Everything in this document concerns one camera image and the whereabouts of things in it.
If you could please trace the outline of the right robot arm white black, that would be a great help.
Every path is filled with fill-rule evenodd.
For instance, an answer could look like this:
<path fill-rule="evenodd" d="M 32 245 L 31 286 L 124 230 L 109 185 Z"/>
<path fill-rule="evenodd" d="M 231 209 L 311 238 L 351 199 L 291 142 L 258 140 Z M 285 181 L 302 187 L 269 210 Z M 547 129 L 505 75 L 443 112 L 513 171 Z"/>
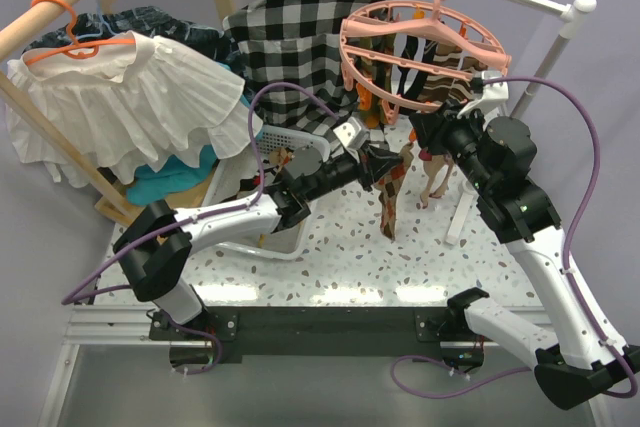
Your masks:
<path fill-rule="evenodd" d="M 481 219 L 521 266 L 553 329 L 546 331 L 473 288 L 447 301 L 459 340 L 486 337 L 525 363 L 558 408 L 572 409 L 639 371 L 639 349 L 612 326 L 569 253 L 569 236 L 546 192 L 528 176 L 537 153 L 517 119 L 462 117 L 455 106 L 414 113 L 418 145 L 450 157 L 477 192 Z"/>

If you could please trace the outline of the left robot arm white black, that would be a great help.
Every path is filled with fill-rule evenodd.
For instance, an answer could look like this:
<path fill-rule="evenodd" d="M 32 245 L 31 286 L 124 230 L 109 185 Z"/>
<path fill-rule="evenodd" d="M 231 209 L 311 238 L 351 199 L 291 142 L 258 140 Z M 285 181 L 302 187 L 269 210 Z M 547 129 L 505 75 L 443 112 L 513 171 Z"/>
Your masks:
<path fill-rule="evenodd" d="M 369 190 L 401 165 L 400 154 L 370 143 L 325 160 L 312 147 L 296 150 L 275 179 L 254 195 L 210 207 L 172 209 L 154 202 L 114 245 L 114 257 L 139 302 L 151 302 L 172 319 L 185 339 L 207 327 L 201 298 L 182 277 L 189 257 L 240 235 L 293 228 L 310 213 L 310 203 L 357 182 Z"/>

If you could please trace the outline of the argyle orange brown sock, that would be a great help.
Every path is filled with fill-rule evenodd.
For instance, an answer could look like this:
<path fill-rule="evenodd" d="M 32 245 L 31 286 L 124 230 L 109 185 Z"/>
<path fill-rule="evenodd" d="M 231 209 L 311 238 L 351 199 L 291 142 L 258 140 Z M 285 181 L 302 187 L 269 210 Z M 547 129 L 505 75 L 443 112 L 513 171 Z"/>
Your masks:
<path fill-rule="evenodd" d="M 393 167 L 374 185 L 379 191 L 378 200 L 381 203 L 380 231 L 391 241 L 395 240 L 398 195 L 414 159 L 413 146 L 413 142 L 406 143 L 399 152 L 402 163 Z"/>

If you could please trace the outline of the pink round clip hanger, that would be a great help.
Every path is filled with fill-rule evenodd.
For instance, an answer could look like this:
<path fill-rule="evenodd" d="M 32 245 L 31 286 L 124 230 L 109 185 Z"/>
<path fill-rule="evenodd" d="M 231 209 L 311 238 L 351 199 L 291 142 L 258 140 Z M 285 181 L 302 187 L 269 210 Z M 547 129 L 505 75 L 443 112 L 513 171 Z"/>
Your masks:
<path fill-rule="evenodd" d="M 382 101 L 387 125 L 401 114 L 415 110 L 434 111 L 442 104 L 419 102 L 418 95 L 428 74 L 447 75 L 471 82 L 471 73 L 435 66 L 428 62 L 437 45 L 459 47 L 468 57 L 506 74 L 511 56 L 497 38 L 468 16 L 444 6 L 445 0 L 380 1 L 362 7 L 341 23 L 339 49 L 344 87 L 356 90 L 360 84 Z M 363 37 L 395 35 L 392 55 L 358 46 Z M 386 91 L 359 72 L 360 57 L 392 65 L 391 90 Z"/>

